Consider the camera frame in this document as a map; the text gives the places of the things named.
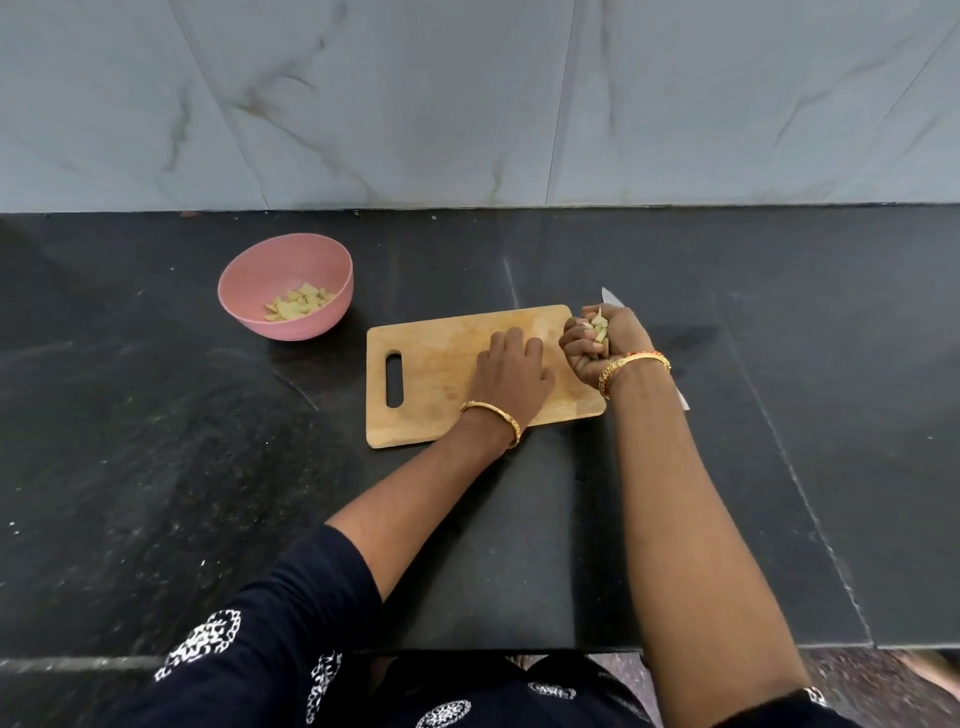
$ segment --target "pink bowl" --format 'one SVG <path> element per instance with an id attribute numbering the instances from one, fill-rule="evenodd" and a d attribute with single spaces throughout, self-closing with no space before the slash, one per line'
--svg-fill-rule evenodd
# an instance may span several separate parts
<path id="1" fill-rule="evenodd" d="M 264 303 L 304 283 L 326 288 L 336 298 L 318 311 L 293 321 L 264 321 Z M 353 298 L 353 260 L 332 237 L 293 232 L 257 243 L 234 258 L 217 284 L 220 305 L 261 336 L 301 341 L 324 333 L 340 321 Z"/>

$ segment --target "knife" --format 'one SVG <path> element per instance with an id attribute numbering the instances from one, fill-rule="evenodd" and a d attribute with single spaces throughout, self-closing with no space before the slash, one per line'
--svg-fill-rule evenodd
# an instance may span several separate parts
<path id="1" fill-rule="evenodd" d="M 623 302 L 620 301 L 613 293 L 608 291 L 606 288 L 600 289 L 600 299 L 603 303 L 609 303 L 610 305 L 619 306 L 620 308 L 626 308 Z M 677 396 L 680 397 L 680 404 L 684 406 L 684 412 L 689 412 L 690 405 L 686 403 L 684 395 L 681 393 L 680 389 L 677 389 Z"/>

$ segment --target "gold bangle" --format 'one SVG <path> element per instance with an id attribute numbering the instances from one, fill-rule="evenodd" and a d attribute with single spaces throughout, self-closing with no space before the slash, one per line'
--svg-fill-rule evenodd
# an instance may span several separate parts
<path id="1" fill-rule="evenodd" d="M 667 372 L 670 371 L 670 360 L 660 352 L 628 353 L 612 362 L 611 365 L 603 371 L 603 374 L 600 375 L 600 379 L 597 381 L 597 389 L 600 390 L 600 394 L 604 396 L 604 399 L 608 400 L 610 398 L 610 395 L 607 394 L 607 380 L 610 378 L 610 375 L 624 364 L 629 364 L 632 361 L 638 361 L 640 359 L 657 359 L 658 362 L 666 367 Z"/>
<path id="2" fill-rule="evenodd" d="M 514 441 L 510 444 L 510 448 L 515 448 L 517 445 L 520 444 L 520 433 L 522 432 L 522 430 L 520 429 L 519 423 L 514 418 L 512 418 L 510 415 L 508 415 L 499 407 L 495 407 L 492 404 L 487 404 L 484 401 L 476 401 L 476 400 L 465 401 L 464 406 L 460 408 L 460 411 L 466 412 L 471 407 L 483 407 L 484 409 L 489 409 L 491 412 L 496 412 L 496 414 L 498 414 L 500 417 L 502 417 L 504 420 L 507 421 L 507 425 L 509 425 L 514 429 Z"/>

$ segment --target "wall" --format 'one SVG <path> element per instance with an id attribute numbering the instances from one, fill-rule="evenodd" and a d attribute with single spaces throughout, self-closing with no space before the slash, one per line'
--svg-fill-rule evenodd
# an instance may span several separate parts
<path id="1" fill-rule="evenodd" d="M 960 202 L 955 0 L 12 0 L 0 210 Z"/>

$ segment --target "navy blue top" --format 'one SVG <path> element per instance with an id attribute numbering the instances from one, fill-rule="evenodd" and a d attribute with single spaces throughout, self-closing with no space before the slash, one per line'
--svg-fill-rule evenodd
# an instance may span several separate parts
<path id="1" fill-rule="evenodd" d="M 343 722 L 411 728 L 643 726 L 630 692 L 592 662 L 546 658 L 530 671 L 500 658 L 460 654 L 431 671 L 400 658 L 372 700 L 322 714 L 324 697 L 380 595 L 360 552 L 334 528 L 298 541 L 266 578 L 245 587 L 167 657 L 155 682 L 114 724 L 304 726 Z M 758 706 L 722 728 L 853 726 L 810 689 Z"/>

